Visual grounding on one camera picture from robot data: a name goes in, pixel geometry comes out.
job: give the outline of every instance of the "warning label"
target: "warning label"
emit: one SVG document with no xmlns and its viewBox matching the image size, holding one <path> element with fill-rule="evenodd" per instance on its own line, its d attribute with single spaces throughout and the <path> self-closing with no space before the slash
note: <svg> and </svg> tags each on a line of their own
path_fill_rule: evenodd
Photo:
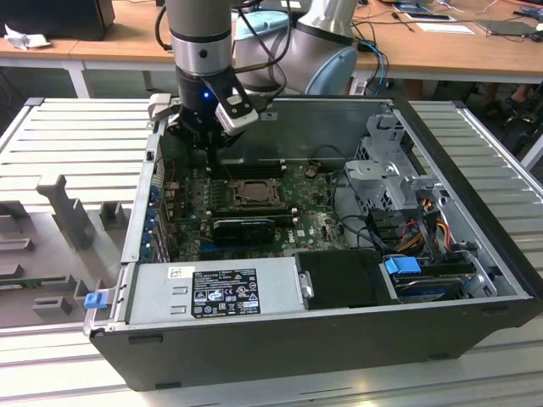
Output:
<svg viewBox="0 0 543 407">
<path fill-rule="evenodd" d="M 193 273 L 194 318 L 260 313 L 256 269 Z"/>
</svg>

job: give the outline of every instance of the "metal bracket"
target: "metal bracket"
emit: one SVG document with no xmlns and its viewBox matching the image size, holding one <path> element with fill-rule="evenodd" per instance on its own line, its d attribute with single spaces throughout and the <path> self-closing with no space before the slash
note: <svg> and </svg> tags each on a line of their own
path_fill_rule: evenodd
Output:
<svg viewBox="0 0 543 407">
<path fill-rule="evenodd" d="M 170 93 L 155 93 L 154 95 L 151 95 L 151 98 L 149 98 L 149 105 L 147 107 L 149 119 L 151 121 L 161 121 L 166 116 L 170 115 L 169 113 L 166 113 L 170 106 Z"/>
<path fill-rule="evenodd" d="M 86 248 L 90 243 L 90 238 L 85 232 L 85 228 L 90 223 L 87 212 L 79 199 L 74 201 L 68 198 L 65 186 L 64 176 L 43 176 L 37 184 L 36 191 L 49 200 L 59 229 L 66 232 L 74 248 Z"/>
</svg>

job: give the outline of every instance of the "table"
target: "table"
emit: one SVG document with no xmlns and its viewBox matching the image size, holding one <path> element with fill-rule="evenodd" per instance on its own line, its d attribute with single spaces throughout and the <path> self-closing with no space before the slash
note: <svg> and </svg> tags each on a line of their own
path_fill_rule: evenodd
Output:
<svg viewBox="0 0 543 407">
<path fill-rule="evenodd" d="M 429 8 L 457 20 L 506 20 L 515 17 L 512 12 L 519 10 L 518 6 L 499 0 L 481 14 L 489 3 L 490 0 L 454 0 L 454 6 L 465 11 L 463 14 L 448 11 L 439 4 Z M 499 36 L 487 37 L 483 29 L 471 22 L 458 24 L 467 26 L 475 35 L 424 32 L 416 24 L 410 24 L 415 31 L 410 32 L 392 18 L 392 11 L 388 4 L 372 1 L 369 13 L 368 8 L 359 8 L 355 15 L 355 21 L 396 23 L 373 25 L 379 49 L 389 58 L 391 78 L 511 83 L 540 83 L 543 79 L 543 47 L 539 43 L 530 39 L 519 43 Z M 410 21 L 405 15 L 400 17 L 402 21 Z M 531 19 L 518 21 L 535 26 Z M 360 28 L 366 38 L 372 39 L 369 24 L 361 24 Z M 375 62 L 374 55 L 361 54 L 357 74 L 372 73 Z"/>
<path fill-rule="evenodd" d="M 505 20 L 518 9 L 501 0 L 479 14 L 488 4 L 485 0 L 455 0 L 455 7 L 465 14 L 450 12 L 459 20 L 468 18 Z M 146 72 L 146 87 L 152 88 L 150 71 L 174 71 L 174 58 L 156 43 L 154 21 L 160 11 L 154 2 L 130 3 L 114 1 L 115 24 L 102 42 L 72 40 L 53 41 L 53 47 L 22 52 L 0 42 L 0 65 L 66 69 L 79 98 L 89 98 L 86 70 L 141 70 Z M 433 10 L 443 6 L 433 5 Z M 369 8 L 359 8 L 357 18 L 370 16 L 372 23 L 394 23 L 389 4 L 370 0 Z M 520 19 L 530 25 L 530 19 Z M 466 25 L 475 35 L 426 33 L 415 24 L 409 32 L 404 25 L 375 24 L 379 48 L 389 57 L 390 78 L 409 78 L 449 81 L 484 81 L 539 83 L 543 76 L 543 45 L 530 40 L 522 43 L 502 37 L 485 37 L 474 23 Z M 370 36 L 368 24 L 361 25 L 362 33 Z M 168 42 L 167 19 L 161 33 Z M 369 53 L 361 54 L 356 66 L 356 77 L 367 77 L 376 68 L 376 59 Z"/>
</svg>

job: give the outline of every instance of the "white table leg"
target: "white table leg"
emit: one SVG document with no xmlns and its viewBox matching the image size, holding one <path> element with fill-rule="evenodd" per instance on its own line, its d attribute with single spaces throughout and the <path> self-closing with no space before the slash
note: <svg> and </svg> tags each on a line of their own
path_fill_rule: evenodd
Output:
<svg viewBox="0 0 543 407">
<path fill-rule="evenodd" d="M 543 134 L 528 151 L 526 156 L 521 161 L 521 164 L 524 166 L 524 168 L 526 168 L 526 170 L 530 171 L 532 168 L 534 168 L 541 157 L 543 157 Z"/>
<path fill-rule="evenodd" d="M 145 90 L 150 91 L 150 92 L 153 91 L 154 86 L 153 86 L 153 78 L 151 77 L 151 72 L 148 70 L 145 70 L 142 73 L 143 73 L 143 83 L 145 83 Z"/>
<path fill-rule="evenodd" d="M 71 83 L 76 90 L 78 98 L 91 98 L 92 92 L 87 86 L 85 80 L 85 67 L 81 61 L 70 61 L 64 64 L 64 68 L 70 74 Z"/>
</svg>

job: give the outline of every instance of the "blue latch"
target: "blue latch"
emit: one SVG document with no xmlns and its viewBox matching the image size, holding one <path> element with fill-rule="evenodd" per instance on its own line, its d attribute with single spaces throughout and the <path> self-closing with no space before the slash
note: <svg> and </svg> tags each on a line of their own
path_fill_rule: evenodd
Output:
<svg viewBox="0 0 543 407">
<path fill-rule="evenodd" d="M 85 297 L 85 309 L 108 308 L 107 293 L 89 293 Z"/>
<path fill-rule="evenodd" d="M 420 273 L 421 266 L 414 257 L 393 257 L 384 262 L 389 274 L 416 274 Z"/>
</svg>

